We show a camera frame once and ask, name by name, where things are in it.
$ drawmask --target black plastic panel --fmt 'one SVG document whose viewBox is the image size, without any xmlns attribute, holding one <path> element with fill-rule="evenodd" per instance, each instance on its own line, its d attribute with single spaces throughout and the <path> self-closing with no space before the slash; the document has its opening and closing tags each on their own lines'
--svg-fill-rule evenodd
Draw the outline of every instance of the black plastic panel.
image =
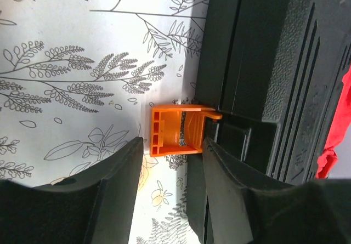
<svg viewBox="0 0 351 244">
<path fill-rule="evenodd" d="M 226 115 L 224 149 L 280 181 L 315 177 L 351 59 L 350 13 L 351 0 L 210 0 L 195 96 Z"/>
</svg>

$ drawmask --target white wallpaper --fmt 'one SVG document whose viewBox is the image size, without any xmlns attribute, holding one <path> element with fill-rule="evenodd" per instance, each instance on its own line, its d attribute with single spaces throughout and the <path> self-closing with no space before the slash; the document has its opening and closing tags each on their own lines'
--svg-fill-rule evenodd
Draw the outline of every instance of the white wallpaper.
<svg viewBox="0 0 351 244">
<path fill-rule="evenodd" d="M 0 178 L 52 183 L 137 135 L 129 243 L 197 243 L 186 157 L 148 155 L 150 108 L 192 103 L 208 0 L 0 0 Z"/>
</svg>

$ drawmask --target textured black plastic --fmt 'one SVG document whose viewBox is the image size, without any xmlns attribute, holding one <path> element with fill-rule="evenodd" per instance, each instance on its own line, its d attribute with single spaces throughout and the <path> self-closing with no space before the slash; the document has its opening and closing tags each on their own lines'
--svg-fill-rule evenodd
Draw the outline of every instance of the textured black plastic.
<svg viewBox="0 0 351 244">
<path fill-rule="evenodd" d="M 292 186 L 203 143 L 214 243 L 351 243 L 351 180 Z"/>
<path fill-rule="evenodd" d="M 195 96 L 225 114 L 218 144 L 280 181 L 313 179 L 349 68 L 350 13 L 351 0 L 210 0 Z"/>
<path fill-rule="evenodd" d="M 55 185 L 0 180 L 0 243 L 127 244 L 143 159 L 134 138 Z"/>
</svg>

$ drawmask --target red fabric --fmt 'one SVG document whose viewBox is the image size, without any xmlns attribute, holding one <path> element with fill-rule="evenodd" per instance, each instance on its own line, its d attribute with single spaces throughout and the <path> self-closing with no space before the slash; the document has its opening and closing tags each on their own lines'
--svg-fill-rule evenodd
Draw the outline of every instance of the red fabric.
<svg viewBox="0 0 351 244">
<path fill-rule="evenodd" d="M 316 178 L 326 178 L 332 167 L 338 161 L 334 148 L 345 138 L 347 128 L 351 123 L 351 70 L 343 77 L 344 87 L 330 127 L 323 154 L 318 158 Z"/>
</svg>

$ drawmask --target orange plastic clip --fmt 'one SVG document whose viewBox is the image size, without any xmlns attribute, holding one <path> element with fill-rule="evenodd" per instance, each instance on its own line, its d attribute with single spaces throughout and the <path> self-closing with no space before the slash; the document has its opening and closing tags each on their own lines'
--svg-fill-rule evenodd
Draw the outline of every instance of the orange plastic clip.
<svg viewBox="0 0 351 244">
<path fill-rule="evenodd" d="M 185 146 L 179 145 L 182 113 Z M 203 105 L 158 105 L 152 108 L 150 155 L 186 155 L 202 152 L 205 117 L 222 119 L 222 114 Z"/>
</svg>

